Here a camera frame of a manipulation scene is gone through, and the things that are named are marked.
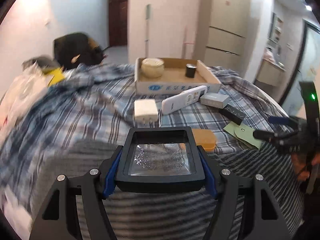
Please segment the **person right hand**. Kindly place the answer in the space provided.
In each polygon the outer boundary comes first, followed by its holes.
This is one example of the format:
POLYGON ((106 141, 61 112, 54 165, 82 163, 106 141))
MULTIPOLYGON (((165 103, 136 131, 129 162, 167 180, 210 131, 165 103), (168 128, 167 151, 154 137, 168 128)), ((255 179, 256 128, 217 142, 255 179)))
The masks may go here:
MULTIPOLYGON (((291 161, 292 161, 293 170, 294 170, 294 173, 296 174, 297 180, 306 181, 310 177, 310 172, 306 169, 306 162, 302 160, 296 153, 291 154, 291 161)), ((319 152, 317 152, 311 161, 311 165, 315 166, 319 164, 319 162, 320 162, 319 152)))

